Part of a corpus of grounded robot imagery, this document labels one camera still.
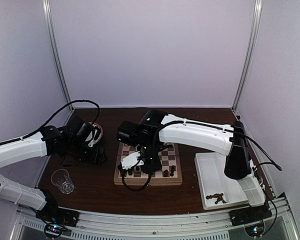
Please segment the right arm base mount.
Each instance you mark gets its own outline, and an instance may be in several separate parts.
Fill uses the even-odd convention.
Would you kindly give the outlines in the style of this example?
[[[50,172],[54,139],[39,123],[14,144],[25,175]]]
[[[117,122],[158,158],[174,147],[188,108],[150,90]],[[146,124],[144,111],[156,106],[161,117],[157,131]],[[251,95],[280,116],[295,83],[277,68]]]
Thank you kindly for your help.
[[[264,219],[272,217],[272,215],[268,201],[265,201],[265,203],[261,206],[249,206],[231,210],[229,212],[229,217],[233,227],[263,221]]]

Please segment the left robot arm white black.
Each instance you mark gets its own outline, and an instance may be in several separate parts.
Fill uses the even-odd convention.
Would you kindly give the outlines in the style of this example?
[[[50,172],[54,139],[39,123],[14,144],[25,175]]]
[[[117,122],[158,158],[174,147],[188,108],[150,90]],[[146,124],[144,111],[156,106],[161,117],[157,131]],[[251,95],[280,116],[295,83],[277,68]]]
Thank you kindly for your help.
[[[0,169],[37,157],[58,155],[102,165],[106,161],[104,148],[97,145],[103,136],[103,128],[76,116],[62,127],[40,127],[30,136],[0,142]],[[26,206],[43,215],[51,222],[62,218],[62,211],[48,190],[28,187],[0,174],[0,199]]]

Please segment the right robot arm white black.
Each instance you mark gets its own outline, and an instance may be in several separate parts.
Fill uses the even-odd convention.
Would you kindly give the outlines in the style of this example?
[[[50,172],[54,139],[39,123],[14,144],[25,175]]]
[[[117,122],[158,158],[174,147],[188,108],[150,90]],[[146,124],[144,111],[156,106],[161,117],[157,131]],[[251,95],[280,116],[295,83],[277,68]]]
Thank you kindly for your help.
[[[237,181],[247,197],[246,216],[258,220],[265,212],[266,196],[262,182],[254,173],[245,129],[241,122],[234,125],[212,124],[178,117],[165,111],[149,110],[139,123],[123,121],[117,129],[117,140],[138,151],[124,157],[120,171],[140,167],[148,175],[161,167],[159,152],[164,144],[181,144],[206,149],[225,157],[224,175]]]

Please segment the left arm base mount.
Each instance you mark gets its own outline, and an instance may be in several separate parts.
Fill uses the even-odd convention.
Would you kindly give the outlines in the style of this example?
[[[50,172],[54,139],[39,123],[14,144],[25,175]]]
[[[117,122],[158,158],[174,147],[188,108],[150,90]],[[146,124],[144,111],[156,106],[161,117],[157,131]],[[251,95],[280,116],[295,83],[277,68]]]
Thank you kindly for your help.
[[[80,216],[78,211],[59,207],[36,210],[35,213],[37,218],[47,223],[54,223],[66,227],[76,227]]]

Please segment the dark knight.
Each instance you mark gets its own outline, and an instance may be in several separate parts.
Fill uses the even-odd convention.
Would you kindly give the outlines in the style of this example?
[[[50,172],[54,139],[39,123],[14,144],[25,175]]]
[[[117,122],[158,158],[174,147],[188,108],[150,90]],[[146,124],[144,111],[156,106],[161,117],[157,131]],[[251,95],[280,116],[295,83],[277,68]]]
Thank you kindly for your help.
[[[163,177],[169,177],[170,172],[166,169],[165,171],[162,172]]]

